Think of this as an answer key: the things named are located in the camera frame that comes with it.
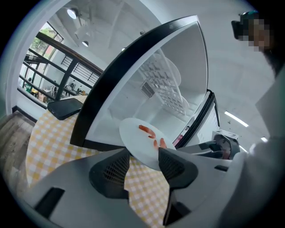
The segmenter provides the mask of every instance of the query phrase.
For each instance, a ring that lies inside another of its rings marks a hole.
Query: ceiling
[[[73,20],[67,8],[76,7],[80,19]],[[255,103],[274,82],[271,67],[262,53],[234,39],[231,21],[252,10],[234,0],[72,0],[60,9],[59,18],[77,45],[89,41],[89,50],[109,64],[122,50],[160,23],[198,15],[208,53],[208,88],[217,98],[221,129],[239,135],[249,150],[261,137],[269,137]],[[244,127],[224,114],[232,113]]]
[[[79,17],[69,17],[68,8],[78,9]],[[72,0],[53,18],[59,19],[75,44],[88,41],[88,49],[109,64],[140,32],[160,24],[147,14],[151,12],[139,0]]]

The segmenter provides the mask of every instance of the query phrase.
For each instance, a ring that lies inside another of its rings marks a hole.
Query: black tablet
[[[59,120],[64,120],[69,116],[78,113],[82,103],[75,98],[48,103],[48,110]]]

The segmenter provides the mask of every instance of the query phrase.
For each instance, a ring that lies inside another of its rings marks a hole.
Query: wooden floor
[[[0,172],[10,190],[19,197],[28,187],[25,159],[34,126],[18,111],[0,122]]]

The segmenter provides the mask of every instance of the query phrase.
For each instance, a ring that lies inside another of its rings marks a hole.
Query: mesh grille
[[[184,165],[181,162],[174,160],[166,153],[160,153],[159,156],[159,167],[167,181],[184,172]]]
[[[112,162],[103,172],[107,181],[124,187],[125,176],[129,169],[129,156],[123,156]]]
[[[145,80],[143,82],[143,84],[141,85],[141,91],[148,97],[151,98],[154,94],[155,91],[152,89],[152,87],[150,86],[150,84],[147,83],[147,81]]]

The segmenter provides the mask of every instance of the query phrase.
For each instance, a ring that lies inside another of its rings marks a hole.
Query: checkered tablecloth
[[[74,98],[84,102],[86,96]],[[77,116],[78,114],[60,121],[47,110],[38,119],[26,157],[29,186],[66,162],[102,153],[69,143]],[[169,185],[162,173],[130,157],[125,189],[129,191],[129,203],[137,215],[150,227],[162,227],[169,194]]]

